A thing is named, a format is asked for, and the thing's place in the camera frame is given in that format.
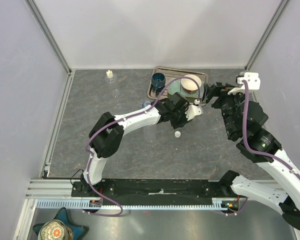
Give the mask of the clear bottle with notched cap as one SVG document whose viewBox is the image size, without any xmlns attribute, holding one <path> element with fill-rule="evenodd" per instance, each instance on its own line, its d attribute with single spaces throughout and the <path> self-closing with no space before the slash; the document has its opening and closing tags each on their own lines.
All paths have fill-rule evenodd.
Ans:
<svg viewBox="0 0 300 240">
<path fill-rule="evenodd" d="M 107 84 L 110 95 L 114 98 L 117 98 L 119 96 L 119 87 L 118 87 L 118 77 L 117 77 L 117 75 L 113 73 L 112 78 L 108 78 L 107 75 L 105 75 L 105 82 Z"/>
</svg>

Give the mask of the cream notched bottle cap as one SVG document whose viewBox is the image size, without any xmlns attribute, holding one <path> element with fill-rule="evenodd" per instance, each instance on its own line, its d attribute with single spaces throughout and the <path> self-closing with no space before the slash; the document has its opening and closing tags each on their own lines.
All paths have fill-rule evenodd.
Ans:
<svg viewBox="0 0 300 240">
<path fill-rule="evenodd" d="M 106 71 L 106 76 L 107 76 L 108 78 L 112 78 L 112 77 L 114 76 L 113 71 L 112 71 L 112 70 L 107 70 L 107 71 Z"/>
</svg>

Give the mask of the clear wide plastic bottle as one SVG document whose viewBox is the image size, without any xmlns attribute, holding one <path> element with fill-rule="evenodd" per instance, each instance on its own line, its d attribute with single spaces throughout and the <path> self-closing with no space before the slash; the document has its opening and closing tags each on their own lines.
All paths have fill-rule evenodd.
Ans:
<svg viewBox="0 0 300 240">
<path fill-rule="evenodd" d="M 157 125 L 144 126 L 143 138 L 147 143 L 154 143 L 157 140 Z"/>
</svg>

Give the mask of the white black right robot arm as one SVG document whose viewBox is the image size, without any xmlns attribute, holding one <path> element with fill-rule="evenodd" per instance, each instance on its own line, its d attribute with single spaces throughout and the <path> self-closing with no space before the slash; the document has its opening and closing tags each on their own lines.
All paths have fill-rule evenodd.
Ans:
<svg viewBox="0 0 300 240">
<path fill-rule="evenodd" d="M 243 92 L 233 93 L 234 89 L 220 82 L 208 85 L 202 101 L 207 104 L 216 98 L 211 106 L 221 111 L 227 138 L 236 142 L 240 153 L 270 174 L 283 190 L 251 182 L 229 170 L 218 182 L 219 191 L 225 197 L 236 194 L 266 205 L 300 231 L 300 171 L 281 143 L 263 127 L 269 117 L 258 102 L 250 100 L 248 83 L 244 83 Z"/>
</svg>

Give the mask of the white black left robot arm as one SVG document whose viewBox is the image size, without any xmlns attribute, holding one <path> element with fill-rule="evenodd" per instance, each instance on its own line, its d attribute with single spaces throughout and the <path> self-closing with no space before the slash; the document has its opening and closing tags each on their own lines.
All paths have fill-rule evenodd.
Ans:
<svg viewBox="0 0 300 240">
<path fill-rule="evenodd" d="M 83 172 L 82 191 L 89 197 L 99 193 L 107 159 L 117 152 L 128 133 L 164 122 L 170 122 L 174 129 L 182 128 L 201 113 L 199 106 L 191 105 L 178 92 L 128 114 L 103 113 L 88 135 L 85 150 L 89 152 L 89 160 Z"/>
</svg>

